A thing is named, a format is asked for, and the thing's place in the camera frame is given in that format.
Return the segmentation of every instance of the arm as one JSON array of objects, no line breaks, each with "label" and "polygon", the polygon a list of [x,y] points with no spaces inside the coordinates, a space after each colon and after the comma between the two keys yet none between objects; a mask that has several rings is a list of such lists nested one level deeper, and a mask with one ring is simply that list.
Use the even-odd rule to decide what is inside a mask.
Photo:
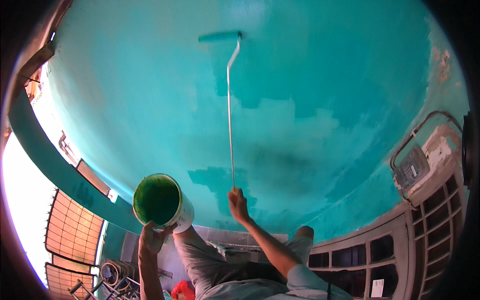
[{"label": "arm", "polygon": [[260,228],[248,215],[247,200],[241,189],[233,188],[228,193],[230,212],[234,219],[242,224],[255,238],[272,265],[287,278],[291,268],[302,264],[300,259],[284,244]]},{"label": "arm", "polygon": [[157,254],[162,249],[165,237],[172,233],[176,225],[167,227],[162,232],[154,231],[154,226],[153,221],[148,222],[142,229],[138,241],[141,300],[164,300],[162,285],[158,278]]}]

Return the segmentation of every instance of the paint roller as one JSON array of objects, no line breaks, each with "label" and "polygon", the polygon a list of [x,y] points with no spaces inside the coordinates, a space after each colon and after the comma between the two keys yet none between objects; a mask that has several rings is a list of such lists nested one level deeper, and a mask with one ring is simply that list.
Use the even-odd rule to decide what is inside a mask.
[{"label": "paint roller", "polygon": [[240,41],[242,39],[242,32],[238,30],[233,31],[224,31],[224,32],[215,32],[203,36],[198,37],[198,41],[200,43],[203,42],[216,42],[216,41],[223,41],[228,39],[237,39],[237,47],[233,51],[232,56],[227,64],[227,102],[228,102],[228,132],[230,135],[230,160],[232,162],[232,182],[233,187],[235,187],[235,171],[234,171],[234,164],[233,164],[233,145],[232,145],[232,114],[231,114],[231,101],[230,101],[230,68],[237,58],[238,53],[240,52]]}]

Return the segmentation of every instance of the person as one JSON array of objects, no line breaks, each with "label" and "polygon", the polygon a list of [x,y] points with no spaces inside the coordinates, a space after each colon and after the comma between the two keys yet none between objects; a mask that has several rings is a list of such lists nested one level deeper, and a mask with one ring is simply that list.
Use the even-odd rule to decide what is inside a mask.
[{"label": "person", "polygon": [[[352,299],[345,291],[319,278],[305,265],[313,244],[313,229],[301,227],[283,244],[250,218],[247,199],[241,189],[228,193],[230,212],[255,238],[268,262],[229,264],[217,250],[205,243],[193,227],[173,234],[175,246],[195,287],[198,300],[298,300]],[[174,226],[154,231],[145,225],[139,240],[138,264],[142,300],[163,299],[158,279],[157,254]]]}]

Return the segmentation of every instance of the electrical box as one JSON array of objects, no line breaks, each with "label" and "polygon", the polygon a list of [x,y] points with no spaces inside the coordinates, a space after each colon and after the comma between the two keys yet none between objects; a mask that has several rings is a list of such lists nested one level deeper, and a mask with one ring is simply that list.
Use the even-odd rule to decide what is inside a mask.
[{"label": "electrical box", "polygon": [[404,193],[430,172],[427,158],[419,146],[413,146],[407,157],[395,168],[393,181],[395,186]]}]

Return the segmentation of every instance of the turquoise wall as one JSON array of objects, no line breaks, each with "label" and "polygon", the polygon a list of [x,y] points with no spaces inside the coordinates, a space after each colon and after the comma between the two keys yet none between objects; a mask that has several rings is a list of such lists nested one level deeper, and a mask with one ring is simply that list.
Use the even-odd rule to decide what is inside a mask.
[{"label": "turquoise wall", "polygon": [[418,1],[75,0],[49,78],[68,137],[128,201],[167,173],[195,224],[241,230],[231,188],[226,65],[237,183],[271,233],[316,241],[398,204],[389,156],[425,111],[431,16]]}]

